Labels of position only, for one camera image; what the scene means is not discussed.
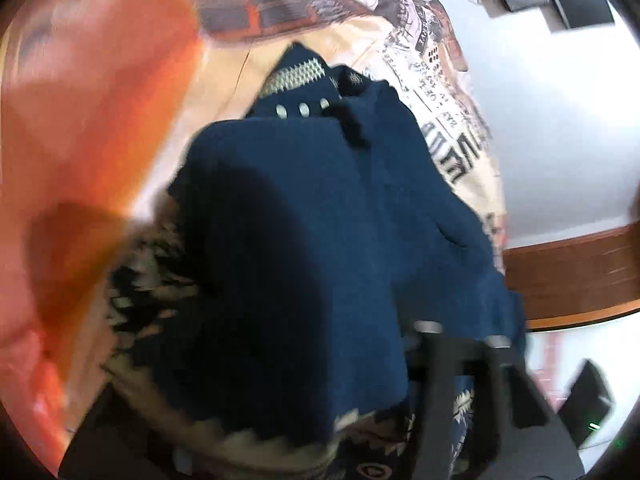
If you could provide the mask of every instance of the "circular logo on fabric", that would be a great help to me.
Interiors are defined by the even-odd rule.
[[[386,480],[393,472],[390,467],[373,462],[360,464],[357,471],[364,476],[364,478],[368,478],[369,480]]]

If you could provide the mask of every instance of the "navy blue garment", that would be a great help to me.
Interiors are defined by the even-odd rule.
[[[524,352],[478,217],[385,81],[294,44],[244,120],[198,134],[169,191],[181,250],[154,265],[197,293],[149,300],[122,266],[114,329],[159,327],[126,351],[193,420],[327,443],[352,410],[407,406],[401,326],[418,319]]]

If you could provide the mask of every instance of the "brown wooden panel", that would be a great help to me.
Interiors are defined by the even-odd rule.
[[[523,295],[532,326],[605,319],[612,307],[635,305],[640,299],[640,222],[510,249],[504,263],[507,285]]]

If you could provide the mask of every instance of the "patterned fabric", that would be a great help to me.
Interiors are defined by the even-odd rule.
[[[112,274],[105,368],[222,477],[391,478],[415,405],[406,329],[523,351],[520,305],[386,82],[294,44],[262,95],[194,140],[176,216]],[[458,378],[452,467],[472,396]]]

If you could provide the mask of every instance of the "wood trim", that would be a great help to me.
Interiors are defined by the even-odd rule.
[[[507,286],[521,293],[530,328],[560,328],[640,305],[640,222],[504,252]]]

